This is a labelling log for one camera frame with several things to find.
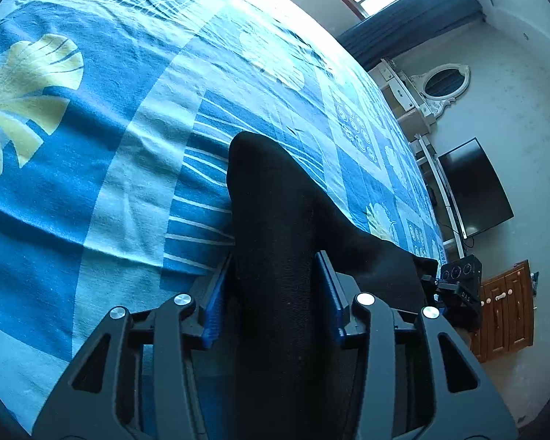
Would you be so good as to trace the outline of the black pants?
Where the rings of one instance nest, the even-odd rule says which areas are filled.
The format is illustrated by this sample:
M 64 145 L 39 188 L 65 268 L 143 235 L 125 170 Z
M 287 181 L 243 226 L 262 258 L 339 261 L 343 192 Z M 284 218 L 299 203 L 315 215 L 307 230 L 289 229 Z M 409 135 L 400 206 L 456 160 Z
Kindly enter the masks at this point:
M 316 254 L 393 308 L 419 311 L 438 264 L 357 228 L 278 143 L 250 132 L 229 147 L 241 439 L 338 439 L 358 355 L 333 346 Z

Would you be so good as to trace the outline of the white oval wall mirror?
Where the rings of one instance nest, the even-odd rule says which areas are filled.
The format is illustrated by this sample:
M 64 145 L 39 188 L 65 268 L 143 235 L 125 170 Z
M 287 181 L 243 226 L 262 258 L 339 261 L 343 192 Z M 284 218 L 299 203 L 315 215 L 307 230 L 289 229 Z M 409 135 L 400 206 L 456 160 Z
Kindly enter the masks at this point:
M 471 72 L 468 65 L 444 64 L 409 79 L 438 119 L 467 90 Z

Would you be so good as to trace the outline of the brown wooden door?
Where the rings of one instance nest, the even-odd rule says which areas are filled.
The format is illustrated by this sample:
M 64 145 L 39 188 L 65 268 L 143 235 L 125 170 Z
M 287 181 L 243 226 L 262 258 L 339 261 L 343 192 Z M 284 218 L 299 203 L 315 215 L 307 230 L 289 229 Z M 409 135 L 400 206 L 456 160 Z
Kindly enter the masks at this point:
M 471 351 L 480 363 L 497 360 L 534 344 L 534 295 L 529 261 L 482 283 L 482 327 L 474 332 Z

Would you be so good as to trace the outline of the white tv cabinet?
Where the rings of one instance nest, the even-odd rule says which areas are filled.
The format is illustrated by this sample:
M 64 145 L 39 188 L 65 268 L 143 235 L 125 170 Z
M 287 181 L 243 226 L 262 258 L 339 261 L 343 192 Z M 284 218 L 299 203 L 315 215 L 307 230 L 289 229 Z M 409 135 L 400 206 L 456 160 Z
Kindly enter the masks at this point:
M 456 258 L 463 258 L 466 256 L 465 235 L 462 234 L 462 223 L 458 207 L 454 201 L 452 191 L 448 185 L 436 151 L 427 136 L 420 134 L 415 134 L 414 140 L 410 143 L 410 149 L 413 152 L 419 169 L 425 165 L 429 167 L 431 179 L 437 188 L 442 206 L 444 207 L 448 223 L 443 224 L 443 227 L 446 227 L 447 231 L 451 234 L 450 238 L 443 241 L 444 248 L 446 251 L 455 249 Z

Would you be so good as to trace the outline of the blue patterned bed sheet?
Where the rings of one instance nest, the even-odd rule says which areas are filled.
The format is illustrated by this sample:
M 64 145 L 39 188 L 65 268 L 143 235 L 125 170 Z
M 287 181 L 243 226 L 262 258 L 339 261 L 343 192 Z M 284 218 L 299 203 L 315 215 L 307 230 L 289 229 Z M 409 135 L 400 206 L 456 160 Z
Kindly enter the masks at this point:
M 244 130 L 357 227 L 444 259 L 380 89 L 291 1 L 0 3 L 0 399 L 23 430 L 112 307 L 155 307 L 225 256 Z

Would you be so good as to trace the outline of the dark blue window curtain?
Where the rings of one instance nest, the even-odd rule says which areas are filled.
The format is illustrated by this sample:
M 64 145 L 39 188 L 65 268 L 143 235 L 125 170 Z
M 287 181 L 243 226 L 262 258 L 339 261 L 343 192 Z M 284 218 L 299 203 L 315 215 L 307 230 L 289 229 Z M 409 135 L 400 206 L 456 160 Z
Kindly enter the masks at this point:
M 485 18 L 478 0 L 396 0 L 339 35 L 337 41 L 365 69 L 431 39 Z

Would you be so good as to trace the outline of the black flat television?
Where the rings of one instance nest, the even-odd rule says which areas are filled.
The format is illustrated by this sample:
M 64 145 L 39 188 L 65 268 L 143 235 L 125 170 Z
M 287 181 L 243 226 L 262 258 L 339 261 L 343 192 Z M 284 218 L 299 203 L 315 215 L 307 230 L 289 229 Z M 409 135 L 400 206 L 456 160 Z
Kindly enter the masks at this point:
M 438 162 L 462 237 L 474 237 L 514 216 L 503 185 L 476 138 L 440 155 Z

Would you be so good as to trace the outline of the white dressing table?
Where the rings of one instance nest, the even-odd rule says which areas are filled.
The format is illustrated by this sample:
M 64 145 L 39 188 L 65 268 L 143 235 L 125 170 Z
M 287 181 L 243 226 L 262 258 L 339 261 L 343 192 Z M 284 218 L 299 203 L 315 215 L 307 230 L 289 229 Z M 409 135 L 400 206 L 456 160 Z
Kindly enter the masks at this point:
M 436 118 L 428 103 L 410 78 L 394 66 L 392 60 L 381 59 L 368 74 L 380 88 L 408 141 L 415 140 L 417 135 L 424 136 L 432 132 Z

